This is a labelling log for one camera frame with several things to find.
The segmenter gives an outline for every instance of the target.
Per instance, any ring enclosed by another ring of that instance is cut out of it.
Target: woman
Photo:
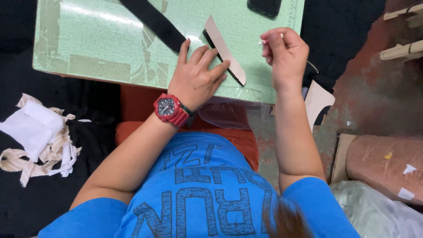
[[[177,133],[187,114],[211,98],[230,65],[224,61],[209,70],[217,51],[208,46],[187,61],[188,39],[168,87],[175,97],[156,101],[156,113],[103,161],[70,211],[38,237],[359,238],[325,182],[308,126],[301,96],[308,46],[290,28],[270,30],[261,39],[268,42],[263,56],[277,94],[281,196],[230,141]],[[171,120],[178,102],[185,110]]]

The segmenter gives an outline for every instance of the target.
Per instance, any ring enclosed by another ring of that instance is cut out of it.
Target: cotton swab
[[[259,41],[257,44],[258,45],[264,45],[264,44],[267,44],[268,42],[267,42],[267,40],[262,40],[262,41]]]

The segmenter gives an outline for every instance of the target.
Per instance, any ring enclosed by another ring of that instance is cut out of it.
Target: hand
[[[217,56],[217,49],[209,49],[207,45],[194,51],[187,62],[187,51],[190,39],[182,43],[173,77],[170,80],[168,94],[176,96],[191,111],[196,111],[206,103],[226,79],[223,74],[231,62],[229,60],[209,71],[210,63]]]
[[[272,29],[260,38],[268,42],[263,45],[263,57],[272,66],[273,88],[279,94],[301,93],[308,45],[291,28]]]

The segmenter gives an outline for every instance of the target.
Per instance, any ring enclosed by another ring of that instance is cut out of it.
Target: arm
[[[325,180],[301,95],[308,46],[290,28],[270,30],[261,38],[268,41],[263,56],[272,65],[272,85],[277,95],[275,148],[282,194],[292,183],[305,177]]]
[[[224,61],[209,71],[217,50],[202,46],[187,62],[190,40],[179,53],[178,63],[169,83],[168,94],[176,96],[192,111],[209,100],[227,75],[230,62]],[[70,209],[91,199],[108,197],[129,204],[156,159],[178,131],[154,113],[119,145],[94,171],[79,191]]]

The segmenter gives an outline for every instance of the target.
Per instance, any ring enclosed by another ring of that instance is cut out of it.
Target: dark hair
[[[295,210],[293,210],[286,202],[278,202],[273,212],[274,227],[270,224],[270,216],[264,217],[270,238],[314,237],[298,206],[295,206]]]

